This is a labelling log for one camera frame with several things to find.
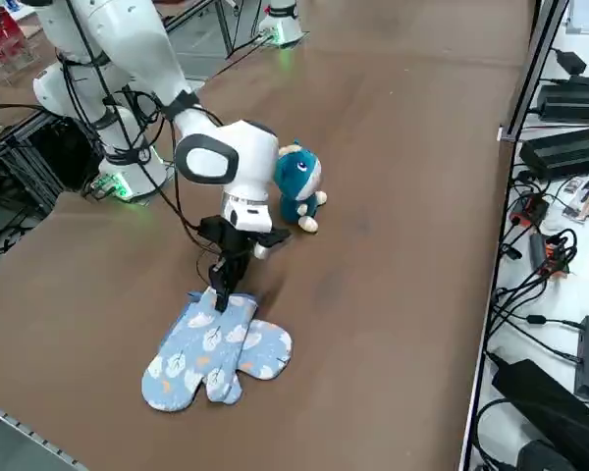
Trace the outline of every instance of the blue oven mitt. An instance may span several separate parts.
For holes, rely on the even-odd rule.
[[[225,312],[215,309],[216,291],[208,288],[187,307],[172,333],[144,372],[141,390],[158,410],[188,407],[203,383],[207,397],[223,401],[232,385],[248,324],[257,304],[233,294]]]
[[[159,354],[153,359],[148,370],[144,373],[142,393],[146,401],[156,409],[166,411],[180,410],[187,407],[193,399],[193,394],[186,397],[187,394],[182,391],[181,396],[183,399],[180,396],[178,398],[165,397],[165,399],[162,400],[162,391],[167,391],[164,392],[165,396],[172,394],[172,385],[171,382],[165,378],[161,381],[166,381],[168,386],[166,383],[158,384],[157,381],[160,379],[161,370],[164,366],[165,360],[162,350],[166,343],[168,343],[168,340],[175,337],[175,339],[173,339],[174,343],[178,343],[179,341],[185,341],[188,343],[197,342],[205,336],[206,332],[210,330],[209,327],[212,326],[214,320],[221,315],[214,309],[213,312],[210,311],[208,316],[201,316],[199,313],[205,314],[202,310],[199,309],[197,311],[196,309],[191,309],[192,304],[195,302],[198,304],[201,302],[207,302],[208,305],[211,305],[213,308],[215,297],[211,297],[211,295],[205,297],[206,294],[207,292],[202,296],[199,292],[192,292],[190,294],[190,302],[184,309],[184,313],[173,325],[169,334],[162,340]],[[236,294],[236,296],[245,298],[253,304],[255,303],[251,296],[245,294]],[[186,339],[180,340],[177,338],[177,335],[179,334],[186,337]],[[238,369],[254,378],[270,380],[275,378],[284,368],[286,368],[286,365],[291,358],[292,349],[292,340],[286,331],[274,324],[254,320],[251,321],[248,332],[245,333],[245,335],[246,337],[244,338],[244,343],[238,359]],[[199,356],[196,361],[205,362],[205,358],[206,356]],[[206,377],[203,377],[200,381],[205,383]],[[231,386],[229,387],[229,392],[227,392],[222,399],[213,399],[211,396],[210,399],[222,400],[227,404],[233,404],[240,399],[241,393],[242,389],[240,382],[238,381],[238,377],[234,374],[231,380]]]

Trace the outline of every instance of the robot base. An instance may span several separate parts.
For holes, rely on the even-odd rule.
[[[154,148],[151,147],[150,152],[150,161],[144,165],[144,169],[160,187],[168,177],[166,166]],[[98,172],[99,176],[91,184],[91,189],[100,195],[111,193],[123,201],[131,201],[157,189],[138,164],[114,165],[103,159]]]
[[[293,44],[303,37],[298,19],[292,17],[277,18],[268,15],[260,22],[259,30],[263,34],[273,35],[273,39],[266,42],[266,44],[273,46]]]

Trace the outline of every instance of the floor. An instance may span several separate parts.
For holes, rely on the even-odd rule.
[[[244,0],[237,45],[250,39],[251,26],[258,0]],[[225,4],[225,13],[234,37],[237,17]],[[213,6],[201,16],[195,16],[171,33],[171,42],[179,62],[193,88],[200,88],[204,81],[224,67],[227,53]],[[0,228],[15,213],[0,207]],[[0,471],[67,471],[74,469],[59,457],[24,436],[13,427],[0,421]]]
[[[262,6],[268,3],[267,0],[241,1],[240,25],[236,37],[237,46],[251,39],[251,28],[258,10],[258,2],[261,2]],[[234,15],[234,9],[227,2],[223,4],[233,41],[238,17]],[[210,5],[201,13],[200,16],[194,16],[170,34],[170,40],[177,52],[182,69],[186,78],[190,80],[209,79],[225,66],[227,60],[227,51],[218,24],[216,9]],[[260,6],[260,20],[263,15]]]

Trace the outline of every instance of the black cable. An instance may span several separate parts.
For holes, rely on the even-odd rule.
[[[244,10],[244,0],[241,1],[240,7],[238,8],[238,19],[236,20],[236,32],[234,32],[234,40],[232,41],[234,49],[232,49],[232,52],[229,53],[229,55],[227,56],[227,59],[232,57],[232,54],[234,54],[234,52],[236,52],[236,41],[238,40],[238,28],[240,27],[240,19],[242,18],[242,11],[243,10]]]
[[[536,337],[532,336],[531,334],[528,334],[526,331],[524,331],[523,329],[521,329],[519,326],[517,326],[510,319],[505,318],[504,322],[506,322],[507,324],[509,324],[512,328],[514,328],[516,331],[518,331],[523,336],[531,339],[532,341],[534,341],[538,345],[542,346],[543,348],[545,348],[549,352],[553,353],[554,355],[562,358],[563,360],[571,361],[572,363],[575,363],[576,365],[579,364],[579,363],[582,363],[582,359],[581,358],[577,357],[576,355],[572,355],[570,353],[565,353],[564,351],[556,350],[555,348],[547,345],[546,343],[543,343],[542,341],[540,341]]]
[[[262,9],[262,0],[257,0],[257,10],[255,10],[255,18],[253,19],[253,24],[251,25],[251,36],[255,35],[257,30],[257,22],[259,21],[259,12]]]
[[[61,115],[57,115],[56,113],[53,113],[52,111],[45,109],[41,105],[33,105],[33,104],[26,104],[26,103],[0,103],[0,110],[6,110],[8,108],[29,108],[30,110],[40,111],[42,113],[52,115],[55,118],[61,118],[61,119],[64,118]]]
[[[536,284],[537,282],[543,283],[544,281],[547,281],[547,278],[544,275],[539,280],[528,284],[528,282],[532,278],[534,278],[536,275],[540,274],[545,269],[545,266],[546,266],[546,262],[542,263],[539,267],[537,267],[535,270],[533,270],[532,273],[530,275],[528,275],[528,277],[523,282],[521,282],[521,284],[519,286],[517,286],[513,289],[510,289],[509,290],[510,291],[509,297],[505,301],[504,305],[500,306],[501,309],[504,309],[506,311],[507,308],[511,304],[513,304],[515,301],[517,301],[520,297],[524,296],[525,294],[527,294],[531,290],[535,289],[538,286]],[[489,339],[493,336],[493,334],[502,326],[502,324],[506,321],[506,319],[508,317],[509,317],[509,314],[502,316],[502,322],[498,325],[495,325],[495,323],[497,322],[497,317],[491,321],[491,329],[488,332],[488,334],[486,335],[485,344],[489,341]]]
[[[259,39],[259,34],[256,36],[253,36],[249,41],[242,43],[240,46],[235,47],[234,49],[232,49],[232,52],[229,54],[229,56],[227,56],[227,59],[231,58],[234,54],[236,54],[238,51],[240,51],[241,49],[245,48],[246,46],[248,46],[249,44],[252,44],[253,42],[255,42],[257,39]]]
[[[263,41],[261,41],[261,42],[258,42],[258,43],[255,45],[255,47],[253,47],[252,49],[250,49],[249,51],[247,51],[247,52],[246,52],[246,53],[245,53],[243,56],[240,56],[240,57],[238,57],[238,58],[237,58],[237,59],[236,59],[234,62],[232,62],[231,64],[228,64],[228,65],[227,65],[227,67],[226,67],[225,69],[223,69],[222,71],[219,71],[219,72],[218,72],[218,73],[217,73],[217,74],[216,74],[214,77],[217,77],[217,76],[219,76],[219,75],[223,74],[224,72],[226,72],[227,70],[229,70],[231,67],[233,67],[235,64],[237,64],[239,61],[241,61],[242,59],[244,59],[244,58],[245,58],[245,57],[247,57],[248,55],[252,54],[252,53],[253,53],[253,52],[254,52],[256,49],[258,49],[260,46],[263,46],[263,45],[266,43],[266,41],[268,41],[270,38],[271,38],[271,36],[266,36],[266,37],[264,38],[264,40],[263,40]]]
[[[21,221],[16,223],[18,218],[22,218]],[[11,247],[13,247],[16,243],[10,242],[10,238],[19,235],[23,236],[25,233],[30,231],[32,228],[27,228],[22,226],[22,222],[27,218],[27,208],[24,207],[16,215],[4,226],[0,229],[0,255],[4,255],[7,253]]]

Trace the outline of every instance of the green light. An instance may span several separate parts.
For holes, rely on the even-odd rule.
[[[116,194],[122,199],[131,199],[134,193],[127,185],[127,181],[125,180],[123,175],[121,173],[116,173],[114,174],[113,179],[117,183]]]
[[[284,29],[282,27],[281,23],[277,24],[277,44],[283,44],[284,42],[286,42],[286,40],[284,39]]]

